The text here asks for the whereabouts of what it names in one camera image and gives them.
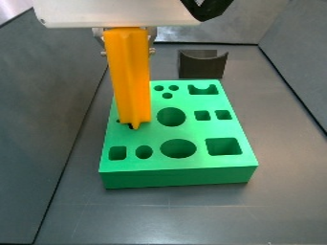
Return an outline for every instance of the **circular hole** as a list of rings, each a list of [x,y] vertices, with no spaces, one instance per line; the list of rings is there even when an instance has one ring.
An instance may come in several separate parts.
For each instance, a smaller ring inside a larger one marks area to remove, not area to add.
[[[139,159],[148,159],[152,156],[152,153],[154,150],[148,145],[140,146],[135,151],[136,157]]]
[[[170,94],[170,93],[164,93],[164,94],[163,94],[163,98],[166,98],[166,99],[171,99],[171,98],[172,98],[172,94]]]
[[[158,114],[159,123],[164,126],[179,126],[184,123],[186,119],[186,113],[175,107],[162,109]]]
[[[196,146],[191,141],[175,139],[162,144],[160,151],[167,157],[187,158],[195,154]]]
[[[171,86],[168,86],[168,89],[172,90],[172,91],[178,91],[179,90],[179,86],[171,85]]]
[[[163,89],[164,89],[164,87],[160,86],[160,85],[158,85],[158,86],[155,87],[155,90],[156,90],[156,91],[162,91]]]

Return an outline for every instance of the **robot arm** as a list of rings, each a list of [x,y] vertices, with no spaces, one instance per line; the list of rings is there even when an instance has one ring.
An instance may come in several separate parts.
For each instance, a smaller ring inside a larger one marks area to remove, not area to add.
[[[48,28],[94,28],[104,46],[120,123],[151,121],[150,44],[158,26],[194,26],[223,14],[233,0],[34,0]]]

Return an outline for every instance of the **black object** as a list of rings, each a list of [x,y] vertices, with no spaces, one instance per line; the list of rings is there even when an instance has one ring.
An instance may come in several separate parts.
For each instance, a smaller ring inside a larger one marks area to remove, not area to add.
[[[180,50],[179,78],[223,78],[227,57],[217,50]]]
[[[28,11],[0,29],[0,243],[32,243],[106,59],[91,30]]]
[[[199,5],[195,0],[180,0],[198,21],[207,21],[223,14],[234,0],[204,0]]]
[[[327,132],[326,13],[327,1],[291,1],[259,47]]]

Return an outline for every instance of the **hole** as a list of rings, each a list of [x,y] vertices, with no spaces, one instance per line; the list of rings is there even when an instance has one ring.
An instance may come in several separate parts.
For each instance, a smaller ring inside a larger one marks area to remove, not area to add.
[[[178,91],[178,90],[179,90],[179,86],[171,85],[171,86],[168,86],[168,89],[170,89],[171,91]]]
[[[158,85],[158,86],[155,87],[155,90],[156,90],[156,91],[162,91],[163,89],[164,89],[164,87],[160,86],[160,85]]]
[[[186,113],[175,107],[162,109],[158,114],[159,123],[164,126],[179,126],[184,123],[186,119]]]
[[[196,95],[218,95],[219,90],[215,84],[211,84],[208,88],[200,89],[195,88],[194,85],[188,86],[190,88],[190,94],[196,96]]]
[[[211,156],[242,154],[241,145],[235,138],[206,139],[206,144]]]
[[[172,94],[170,94],[170,93],[164,93],[164,94],[163,94],[163,98],[166,98],[166,99],[171,99],[171,98],[172,98]]]
[[[134,126],[132,126],[131,123],[127,123],[127,125],[128,125],[128,128],[130,128],[130,129],[134,129]]]
[[[154,150],[148,145],[140,146],[135,151],[136,157],[139,159],[148,159],[152,156],[152,153]]]
[[[187,140],[175,139],[162,144],[160,151],[167,157],[187,158],[195,154],[196,146]]]
[[[108,159],[112,161],[124,160],[127,158],[127,147],[114,146],[108,151]]]
[[[199,5],[199,6],[202,6],[202,4],[203,4],[203,2],[204,2],[204,0],[194,0],[195,1],[195,3]]]
[[[230,112],[227,110],[218,110],[215,112],[219,120],[231,120]]]
[[[194,111],[195,118],[198,121],[210,121],[210,112],[208,111]]]

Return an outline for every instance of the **square hole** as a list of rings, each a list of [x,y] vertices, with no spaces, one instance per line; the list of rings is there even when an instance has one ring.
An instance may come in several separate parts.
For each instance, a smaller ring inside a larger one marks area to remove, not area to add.
[[[210,121],[210,112],[208,111],[194,111],[195,118],[198,121]]]
[[[235,138],[206,139],[206,144],[211,156],[242,154],[241,145]]]
[[[108,159],[111,161],[124,160],[127,158],[127,147],[114,146],[108,151]]]
[[[231,120],[230,112],[227,110],[218,110],[215,112],[219,120]]]

